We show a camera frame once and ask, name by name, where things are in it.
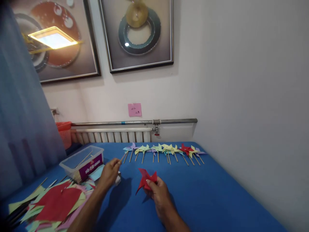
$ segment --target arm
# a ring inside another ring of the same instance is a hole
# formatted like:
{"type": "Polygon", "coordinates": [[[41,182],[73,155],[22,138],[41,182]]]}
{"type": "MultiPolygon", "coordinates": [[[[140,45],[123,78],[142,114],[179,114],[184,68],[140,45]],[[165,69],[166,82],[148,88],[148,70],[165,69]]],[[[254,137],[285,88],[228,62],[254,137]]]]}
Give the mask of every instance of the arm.
{"type": "Polygon", "coordinates": [[[167,232],[190,232],[187,224],[181,219],[174,207],[167,185],[158,177],[157,183],[147,180],[152,192],[145,190],[155,203],[157,215],[167,232]]]}
{"type": "Polygon", "coordinates": [[[98,186],[71,224],[68,232],[84,232],[92,230],[92,227],[97,221],[106,193],[116,181],[120,165],[121,161],[116,158],[105,165],[98,186]]]}

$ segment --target red pinwheel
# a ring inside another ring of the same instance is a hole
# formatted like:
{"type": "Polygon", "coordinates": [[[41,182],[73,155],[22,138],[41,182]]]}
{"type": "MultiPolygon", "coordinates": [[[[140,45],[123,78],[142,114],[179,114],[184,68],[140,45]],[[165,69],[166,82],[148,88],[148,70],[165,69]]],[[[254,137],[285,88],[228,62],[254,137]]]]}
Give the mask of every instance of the red pinwheel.
{"type": "Polygon", "coordinates": [[[189,155],[191,151],[194,151],[191,147],[185,147],[184,144],[182,143],[181,148],[179,148],[179,150],[185,152],[187,154],[187,156],[189,157],[189,159],[191,160],[191,162],[193,163],[193,160],[191,159],[191,157],[189,155]]]}
{"type": "Polygon", "coordinates": [[[145,170],[145,169],[141,169],[139,168],[139,171],[141,172],[142,174],[142,179],[141,179],[141,182],[139,183],[139,186],[138,186],[138,189],[136,191],[136,194],[137,192],[142,188],[144,187],[144,189],[146,190],[149,190],[151,191],[151,188],[149,187],[149,185],[147,184],[146,180],[151,180],[152,182],[157,182],[157,172],[155,172],[152,176],[150,176],[148,174],[148,172],[145,170]]]}

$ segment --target blue curtain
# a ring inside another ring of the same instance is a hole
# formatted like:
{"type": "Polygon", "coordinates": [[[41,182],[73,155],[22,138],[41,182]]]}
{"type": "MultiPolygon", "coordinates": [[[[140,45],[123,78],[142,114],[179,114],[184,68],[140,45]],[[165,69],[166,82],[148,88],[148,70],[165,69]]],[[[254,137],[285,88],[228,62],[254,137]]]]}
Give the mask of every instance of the blue curtain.
{"type": "Polygon", "coordinates": [[[8,4],[0,9],[0,199],[65,158],[65,150],[8,4]]]}

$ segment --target label on box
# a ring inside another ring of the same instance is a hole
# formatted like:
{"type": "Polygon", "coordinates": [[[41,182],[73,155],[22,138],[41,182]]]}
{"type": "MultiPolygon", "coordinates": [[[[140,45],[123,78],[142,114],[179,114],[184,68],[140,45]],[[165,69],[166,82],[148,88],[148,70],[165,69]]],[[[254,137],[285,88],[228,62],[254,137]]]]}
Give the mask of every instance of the label on box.
{"type": "Polygon", "coordinates": [[[102,160],[102,154],[94,158],[92,161],[90,161],[88,164],[86,164],[84,167],[82,167],[80,172],[80,177],[82,181],[87,180],[88,176],[93,173],[97,167],[103,164],[102,160]]]}

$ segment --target orange basket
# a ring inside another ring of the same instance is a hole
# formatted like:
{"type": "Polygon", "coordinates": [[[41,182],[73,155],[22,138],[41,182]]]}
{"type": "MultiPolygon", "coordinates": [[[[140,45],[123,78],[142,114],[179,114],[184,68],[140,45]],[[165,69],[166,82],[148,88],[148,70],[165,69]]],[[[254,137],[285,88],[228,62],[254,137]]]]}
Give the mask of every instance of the orange basket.
{"type": "Polygon", "coordinates": [[[71,123],[72,122],[56,122],[58,132],[64,145],[64,149],[68,149],[72,145],[71,123]]]}

